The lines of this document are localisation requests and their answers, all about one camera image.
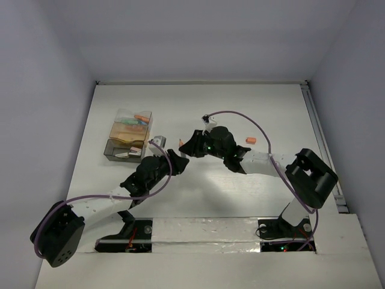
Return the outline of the white eraser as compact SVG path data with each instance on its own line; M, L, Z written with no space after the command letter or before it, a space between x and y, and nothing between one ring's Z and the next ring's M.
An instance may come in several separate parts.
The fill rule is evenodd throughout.
M114 156L116 158L119 158L119 159L127 159L127 158L129 158L129 153L128 152L124 152L124 153L120 153L120 154L115 154Z

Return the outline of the orange highlighter pen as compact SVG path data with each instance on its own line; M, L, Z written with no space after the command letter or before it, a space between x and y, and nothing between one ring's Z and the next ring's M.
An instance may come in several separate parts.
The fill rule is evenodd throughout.
M146 123L149 123L149 122L150 122L150 118L145 117L145 116L135 115L134 117L135 117L136 119L140 120L141 122L146 122Z

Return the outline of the green highlighter pen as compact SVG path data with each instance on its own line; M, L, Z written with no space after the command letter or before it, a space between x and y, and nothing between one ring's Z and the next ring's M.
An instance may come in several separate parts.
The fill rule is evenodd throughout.
M136 119L123 119L121 120L121 123L124 123L125 125L140 125L141 122Z

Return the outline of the pink highlighter pen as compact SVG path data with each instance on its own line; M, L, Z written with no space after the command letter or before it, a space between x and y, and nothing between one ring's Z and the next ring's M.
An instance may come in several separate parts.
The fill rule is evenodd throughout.
M126 129L128 131L146 131L148 129L148 126L143 125L127 125Z

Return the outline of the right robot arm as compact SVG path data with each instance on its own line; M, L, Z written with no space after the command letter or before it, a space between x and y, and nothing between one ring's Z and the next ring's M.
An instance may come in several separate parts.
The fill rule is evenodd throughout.
M303 148L292 157L259 152L238 145L224 126L195 130L179 151L195 158L217 157L234 173L281 178L294 195L277 221L284 236L295 233L306 216L322 208L338 182L337 174L311 149Z

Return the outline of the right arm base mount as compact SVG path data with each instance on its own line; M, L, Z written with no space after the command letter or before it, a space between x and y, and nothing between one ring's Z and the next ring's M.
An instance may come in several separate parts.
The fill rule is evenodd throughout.
M255 234L261 240L262 252L316 252L308 217L297 226L286 224L280 217L259 219Z

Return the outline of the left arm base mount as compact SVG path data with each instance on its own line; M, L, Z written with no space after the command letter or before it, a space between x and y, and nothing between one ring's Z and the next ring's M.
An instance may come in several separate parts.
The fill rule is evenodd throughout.
M95 251L98 253L151 253L152 219L139 219L130 225L124 224L118 234L98 239Z

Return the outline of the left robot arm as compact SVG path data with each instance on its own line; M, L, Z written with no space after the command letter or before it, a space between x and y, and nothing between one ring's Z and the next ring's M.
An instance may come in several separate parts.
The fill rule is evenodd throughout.
M30 236L35 254L51 267L61 266L78 249L91 248L96 226L118 213L123 217L115 219L112 230L121 238L130 236L133 223L128 219L129 210L160 193L188 163L189 159L169 149L160 156L143 158L136 171L108 193L54 203ZM162 187L155 190L158 183Z

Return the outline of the small boxed eraser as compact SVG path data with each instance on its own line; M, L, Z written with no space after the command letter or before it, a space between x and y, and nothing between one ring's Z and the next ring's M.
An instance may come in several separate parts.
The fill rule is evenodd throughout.
M141 155L142 154L142 149L137 148L135 146L131 146L129 150L129 154L135 154L135 155Z

